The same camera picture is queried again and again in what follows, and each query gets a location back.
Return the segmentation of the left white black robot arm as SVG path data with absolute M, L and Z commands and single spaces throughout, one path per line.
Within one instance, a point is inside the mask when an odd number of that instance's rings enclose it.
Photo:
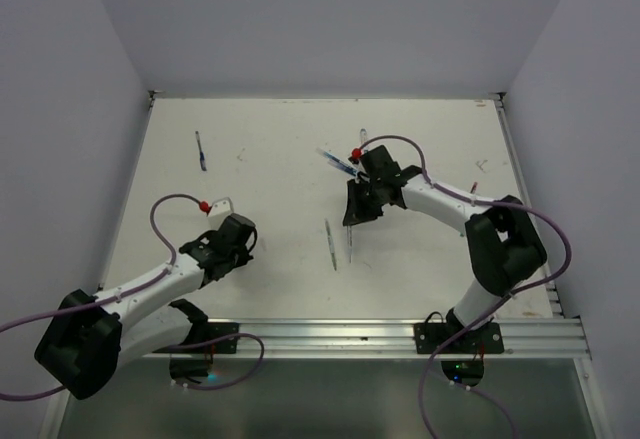
M 98 393 L 118 368 L 152 352 L 233 354 L 244 334 L 212 322 L 187 295 L 247 265 L 257 228 L 236 213 L 173 252 L 168 262 L 94 295 L 62 300 L 36 347 L 36 361 L 77 400 Z

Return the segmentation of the clear pen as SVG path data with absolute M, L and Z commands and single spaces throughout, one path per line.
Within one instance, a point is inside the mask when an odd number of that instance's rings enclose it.
M 353 261 L 353 230 L 352 226 L 346 226 L 346 239 L 347 239 L 347 259 L 351 264 Z

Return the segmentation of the grey pen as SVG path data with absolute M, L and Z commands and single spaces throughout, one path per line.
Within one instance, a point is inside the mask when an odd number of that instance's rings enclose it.
M 325 225 L 325 231 L 327 235 L 328 249 L 329 249 L 329 254 L 331 258 L 332 268 L 335 272 L 337 272 L 338 265 L 337 265 L 335 244 L 334 244 L 334 239 L 331 231 L 331 226 L 327 218 L 324 219 L 324 225 Z

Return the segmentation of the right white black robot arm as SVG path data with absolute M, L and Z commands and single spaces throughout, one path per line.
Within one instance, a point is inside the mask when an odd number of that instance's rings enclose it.
M 345 227 L 372 222 L 389 205 L 434 218 L 466 240 L 473 281 L 447 313 L 445 338 L 454 350 L 470 350 L 488 321 L 481 315 L 547 262 L 522 202 L 510 195 L 477 198 L 436 182 L 419 166 L 401 168 L 384 146 L 356 148 L 349 161 L 361 171 L 347 182 Z

